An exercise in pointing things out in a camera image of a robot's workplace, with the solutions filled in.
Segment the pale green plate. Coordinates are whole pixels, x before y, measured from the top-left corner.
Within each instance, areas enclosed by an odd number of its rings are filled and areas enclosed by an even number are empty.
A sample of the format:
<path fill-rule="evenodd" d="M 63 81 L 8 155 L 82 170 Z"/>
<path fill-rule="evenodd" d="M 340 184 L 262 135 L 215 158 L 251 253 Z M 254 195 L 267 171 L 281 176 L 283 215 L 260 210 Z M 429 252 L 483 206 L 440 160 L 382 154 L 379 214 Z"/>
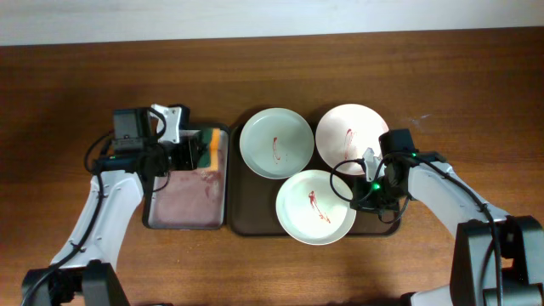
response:
<path fill-rule="evenodd" d="M 239 148 L 242 160 L 257 175 L 286 179 L 309 164 L 315 137 L 308 122 L 297 112 L 268 108 L 243 125 Z"/>

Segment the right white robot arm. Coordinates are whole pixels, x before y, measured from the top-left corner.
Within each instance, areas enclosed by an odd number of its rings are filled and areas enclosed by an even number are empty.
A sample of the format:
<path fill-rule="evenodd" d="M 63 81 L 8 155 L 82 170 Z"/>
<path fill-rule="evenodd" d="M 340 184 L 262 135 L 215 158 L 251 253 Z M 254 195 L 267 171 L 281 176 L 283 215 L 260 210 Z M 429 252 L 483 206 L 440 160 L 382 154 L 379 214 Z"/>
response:
<path fill-rule="evenodd" d="M 356 159 L 366 181 L 358 181 L 350 206 L 398 217 L 400 200 L 424 204 L 455 238 L 450 281 L 405 294 L 404 305 L 541 305 L 543 227 L 532 216 L 514 217 L 490 204 L 436 152 L 415 148 L 407 129 L 390 130 Z"/>

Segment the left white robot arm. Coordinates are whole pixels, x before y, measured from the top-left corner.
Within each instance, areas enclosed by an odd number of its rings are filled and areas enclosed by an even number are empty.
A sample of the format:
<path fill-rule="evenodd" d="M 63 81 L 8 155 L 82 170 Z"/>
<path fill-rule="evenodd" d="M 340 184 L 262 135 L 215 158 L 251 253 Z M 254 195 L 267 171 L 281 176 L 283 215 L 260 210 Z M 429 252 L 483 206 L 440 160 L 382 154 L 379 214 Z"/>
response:
<path fill-rule="evenodd" d="M 87 305 L 126 305 L 116 263 L 130 219 L 159 188 L 156 178 L 194 170 L 204 145 L 180 132 L 184 105 L 115 110 L 114 127 L 94 141 L 99 156 L 84 156 L 91 175 L 86 204 L 67 242 L 45 269 L 31 269 L 21 285 L 24 305 L 61 305 L 77 295 Z"/>

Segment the orange green scrub sponge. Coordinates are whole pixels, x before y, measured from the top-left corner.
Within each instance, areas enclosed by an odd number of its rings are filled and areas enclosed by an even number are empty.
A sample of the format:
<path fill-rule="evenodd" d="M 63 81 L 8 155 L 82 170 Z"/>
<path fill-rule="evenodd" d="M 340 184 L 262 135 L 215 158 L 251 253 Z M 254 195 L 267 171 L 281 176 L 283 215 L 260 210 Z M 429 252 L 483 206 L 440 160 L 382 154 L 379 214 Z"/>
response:
<path fill-rule="evenodd" d="M 197 167 L 206 171 L 218 171 L 218 151 L 221 140 L 221 130 L 218 127 L 207 127 L 198 136 L 199 154 Z"/>

